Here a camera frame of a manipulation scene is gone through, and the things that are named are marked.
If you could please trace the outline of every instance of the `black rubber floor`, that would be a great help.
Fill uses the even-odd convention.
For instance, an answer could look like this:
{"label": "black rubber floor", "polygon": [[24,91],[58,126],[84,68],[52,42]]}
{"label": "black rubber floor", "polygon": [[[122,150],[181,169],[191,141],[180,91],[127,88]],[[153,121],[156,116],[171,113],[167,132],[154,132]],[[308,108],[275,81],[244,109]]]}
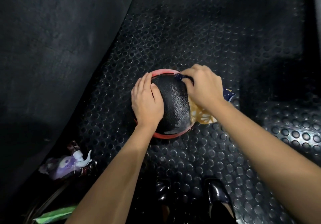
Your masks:
{"label": "black rubber floor", "polygon": [[[321,70],[312,2],[133,0],[92,80],[79,127],[83,144],[104,169],[134,129],[129,100],[136,80],[199,63],[237,93],[232,103],[238,109],[320,165]],[[225,183],[239,223],[294,222],[219,123],[152,140],[130,217],[150,209],[142,186],[156,176],[171,179],[182,206],[201,198],[202,179],[210,175]]]}

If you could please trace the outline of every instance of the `green object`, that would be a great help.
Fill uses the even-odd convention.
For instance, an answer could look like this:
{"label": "green object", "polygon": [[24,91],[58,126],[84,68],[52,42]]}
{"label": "green object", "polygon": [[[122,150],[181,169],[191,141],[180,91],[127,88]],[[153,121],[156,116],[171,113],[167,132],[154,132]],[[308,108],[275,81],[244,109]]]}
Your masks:
{"label": "green object", "polygon": [[75,206],[70,206],[70,207],[54,210],[51,212],[47,212],[42,216],[35,218],[34,220],[39,224],[44,224],[44,223],[52,223],[55,221],[67,219],[71,215],[71,213],[74,211],[74,209],[76,209],[76,207],[77,206],[75,205]]}

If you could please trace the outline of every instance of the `round black object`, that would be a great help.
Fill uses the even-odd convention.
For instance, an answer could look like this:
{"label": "round black object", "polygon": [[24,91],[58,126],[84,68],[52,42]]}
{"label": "round black object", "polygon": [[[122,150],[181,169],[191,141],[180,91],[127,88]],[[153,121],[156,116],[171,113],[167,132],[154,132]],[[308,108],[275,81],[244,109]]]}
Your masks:
{"label": "round black object", "polygon": [[186,85],[172,73],[154,76],[151,82],[157,85],[164,101],[164,116],[156,133],[170,135],[186,130],[191,125]]}

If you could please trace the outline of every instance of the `forearm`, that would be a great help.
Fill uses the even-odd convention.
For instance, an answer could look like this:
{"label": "forearm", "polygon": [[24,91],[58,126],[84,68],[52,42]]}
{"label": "forearm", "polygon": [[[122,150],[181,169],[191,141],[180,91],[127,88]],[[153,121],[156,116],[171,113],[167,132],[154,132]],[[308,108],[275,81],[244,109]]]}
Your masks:
{"label": "forearm", "polygon": [[125,223],[142,161],[154,131],[137,126],[66,224]]}
{"label": "forearm", "polygon": [[321,168],[220,101],[210,112],[281,203],[305,223],[321,223]]}

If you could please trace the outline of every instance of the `red bowl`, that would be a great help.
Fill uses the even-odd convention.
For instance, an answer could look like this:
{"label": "red bowl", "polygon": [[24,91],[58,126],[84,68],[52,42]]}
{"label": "red bowl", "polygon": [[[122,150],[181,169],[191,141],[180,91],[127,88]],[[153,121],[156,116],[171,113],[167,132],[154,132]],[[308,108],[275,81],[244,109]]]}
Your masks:
{"label": "red bowl", "polygon": [[[172,74],[176,74],[179,73],[179,71],[176,70],[172,70],[172,69],[159,69],[159,70],[155,70],[152,71],[152,77],[164,74],[164,73],[172,73]],[[171,138],[176,138],[178,136],[181,136],[182,134],[186,133],[189,129],[191,129],[191,127],[194,125],[194,123],[192,123],[187,129],[185,129],[183,132],[180,133],[176,133],[176,134],[160,134],[160,133],[154,133],[153,137],[155,138],[161,138],[161,139],[171,139]]]}

